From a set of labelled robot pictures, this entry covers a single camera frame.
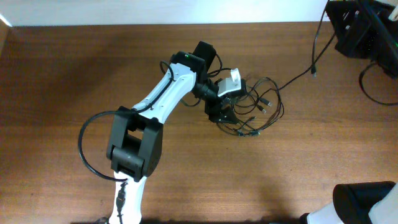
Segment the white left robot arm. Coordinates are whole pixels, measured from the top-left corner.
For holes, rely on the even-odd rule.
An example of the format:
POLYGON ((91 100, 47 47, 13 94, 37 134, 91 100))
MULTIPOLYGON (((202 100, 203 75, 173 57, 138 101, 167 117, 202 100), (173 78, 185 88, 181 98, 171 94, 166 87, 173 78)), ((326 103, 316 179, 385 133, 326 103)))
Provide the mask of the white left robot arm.
POLYGON ((187 93, 205 101, 210 121, 238 123, 228 103, 245 94, 245 81, 237 68, 229 77, 211 81, 208 70, 215 57, 216 50, 206 42, 199 42, 192 53, 177 52, 164 77, 141 102, 117 110, 106 157, 120 182, 109 223, 141 222, 144 186, 161 157, 164 123, 187 93))

